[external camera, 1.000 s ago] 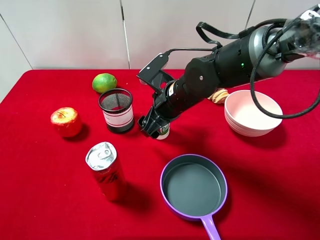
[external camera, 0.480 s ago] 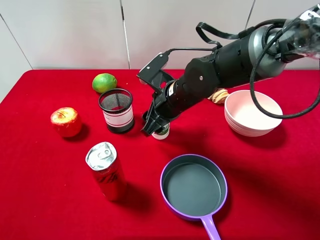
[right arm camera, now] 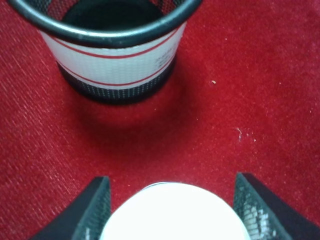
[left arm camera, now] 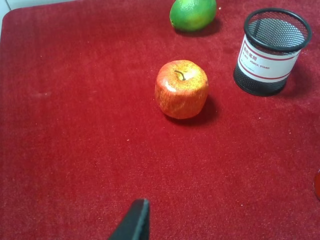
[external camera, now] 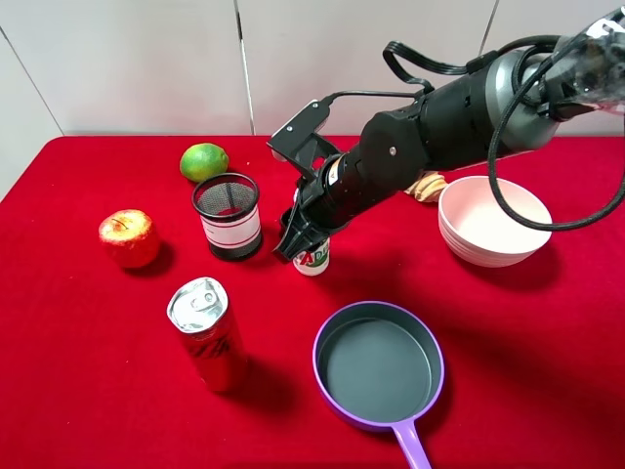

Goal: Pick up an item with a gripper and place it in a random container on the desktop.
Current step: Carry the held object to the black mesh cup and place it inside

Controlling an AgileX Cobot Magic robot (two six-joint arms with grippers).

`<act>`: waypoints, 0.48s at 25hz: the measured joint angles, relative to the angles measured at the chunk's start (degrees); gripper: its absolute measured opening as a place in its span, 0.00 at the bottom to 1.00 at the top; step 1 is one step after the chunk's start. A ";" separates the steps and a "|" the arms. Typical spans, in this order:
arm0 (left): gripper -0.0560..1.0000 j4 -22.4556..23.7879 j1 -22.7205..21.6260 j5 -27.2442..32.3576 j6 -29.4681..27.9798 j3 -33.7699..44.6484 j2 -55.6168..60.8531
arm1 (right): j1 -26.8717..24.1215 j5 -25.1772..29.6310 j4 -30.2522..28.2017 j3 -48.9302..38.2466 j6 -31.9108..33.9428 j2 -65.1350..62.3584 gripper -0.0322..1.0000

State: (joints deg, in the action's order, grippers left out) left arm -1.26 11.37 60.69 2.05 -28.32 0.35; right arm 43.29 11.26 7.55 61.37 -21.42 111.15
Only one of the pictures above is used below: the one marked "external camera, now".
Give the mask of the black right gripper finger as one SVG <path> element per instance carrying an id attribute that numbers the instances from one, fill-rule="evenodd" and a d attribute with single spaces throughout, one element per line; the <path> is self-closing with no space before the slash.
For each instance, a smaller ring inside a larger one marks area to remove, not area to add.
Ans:
<path id="1" fill-rule="evenodd" d="M 289 207 L 287 210 L 285 210 L 282 215 L 279 218 L 279 224 L 280 224 L 280 229 L 282 231 L 285 231 L 288 226 L 289 226 L 289 221 L 291 219 L 291 215 L 292 215 L 292 207 Z"/>

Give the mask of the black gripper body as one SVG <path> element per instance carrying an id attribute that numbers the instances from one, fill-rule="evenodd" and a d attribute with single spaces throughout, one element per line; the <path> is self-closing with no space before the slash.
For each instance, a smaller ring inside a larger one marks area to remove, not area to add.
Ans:
<path id="1" fill-rule="evenodd" d="M 364 170 L 358 153 L 345 153 L 328 163 L 320 177 L 319 196 L 307 204 L 299 197 L 296 217 L 327 233 L 343 229 L 352 219 L 386 199 L 386 190 L 376 185 Z"/>

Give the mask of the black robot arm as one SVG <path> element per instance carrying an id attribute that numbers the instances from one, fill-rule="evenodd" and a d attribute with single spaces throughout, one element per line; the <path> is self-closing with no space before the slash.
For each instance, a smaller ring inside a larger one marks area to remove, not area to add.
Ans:
<path id="1" fill-rule="evenodd" d="M 574 35 L 527 36 L 463 66 L 396 41 L 383 57 L 416 91 L 406 107 L 376 113 L 352 149 L 340 151 L 319 134 L 332 96 L 307 104 L 269 140 L 300 174 L 275 249 L 285 261 L 429 171 L 494 167 L 500 158 L 542 148 L 575 116 L 624 105 L 622 9 Z"/>

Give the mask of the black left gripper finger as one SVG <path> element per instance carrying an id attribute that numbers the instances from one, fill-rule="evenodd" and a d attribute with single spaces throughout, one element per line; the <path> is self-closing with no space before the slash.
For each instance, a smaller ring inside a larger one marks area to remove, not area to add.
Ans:
<path id="1" fill-rule="evenodd" d="M 303 214 L 292 214 L 289 226 L 280 230 L 272 253 L 283 263 L 292 261 L 299 253 L 326 240 L 326 232 Z"/>

